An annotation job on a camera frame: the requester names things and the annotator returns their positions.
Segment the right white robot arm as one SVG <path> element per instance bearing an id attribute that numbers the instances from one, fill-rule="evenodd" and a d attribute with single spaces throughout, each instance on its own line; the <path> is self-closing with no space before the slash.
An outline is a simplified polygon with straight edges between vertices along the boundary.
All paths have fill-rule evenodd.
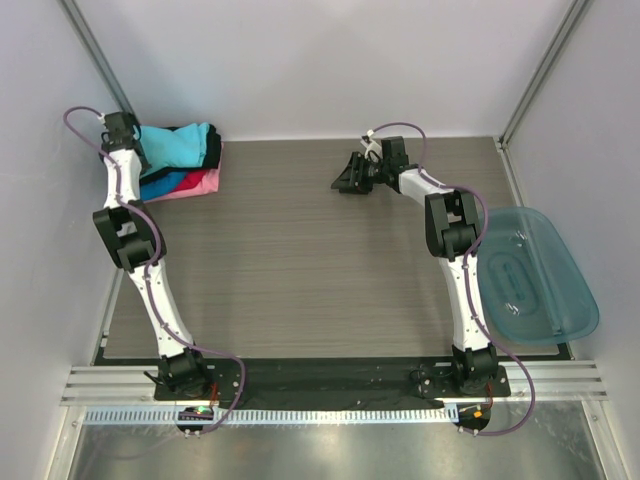
<path id="1" fill-rule="evenodd" d="M 351 154 L 331 184 L 341 194 L 366 195 L 384 184 L 424 208 L 426 245 L 445 276 L 453 317 L 453 388 L 466 396 L 491 391 L 498 374 L 495 345 L 488 336 L 477 278 L 477 250 L 484 227 L 473 193 L 447 186 L 412 164 L 400 136 L 361 138 L 362 152 Z"/>

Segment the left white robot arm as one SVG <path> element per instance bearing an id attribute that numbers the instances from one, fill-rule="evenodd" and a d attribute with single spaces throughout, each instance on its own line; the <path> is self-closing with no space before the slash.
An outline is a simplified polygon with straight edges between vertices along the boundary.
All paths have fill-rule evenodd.
<path id="1" fill-rule="evenodd" d="M 126 112 L 107 114 L 102 122 L 107 196 L 93 222 L 113 263 L 134 284 L 154 330 L 158 372 L 147 377 L 158 394 L 201 399 L 213 387 L 212 375 L 179 314 L 165 271 L 166 243 L 140 198 L 140 175 L 149 167 L 140 126 Z"/>

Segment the turquoise t shirt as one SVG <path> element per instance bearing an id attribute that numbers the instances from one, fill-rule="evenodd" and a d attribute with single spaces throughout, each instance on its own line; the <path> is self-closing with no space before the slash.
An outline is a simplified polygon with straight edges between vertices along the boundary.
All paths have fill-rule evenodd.
<path id="1" fill-rule="evenodd" d="M 145 175 L 163 169 L 191 169 L 204 163 L 207 150 L 206 123 L 191 123 L 175 130 L 141 126 L 140 143 L 149 164 Z"/>

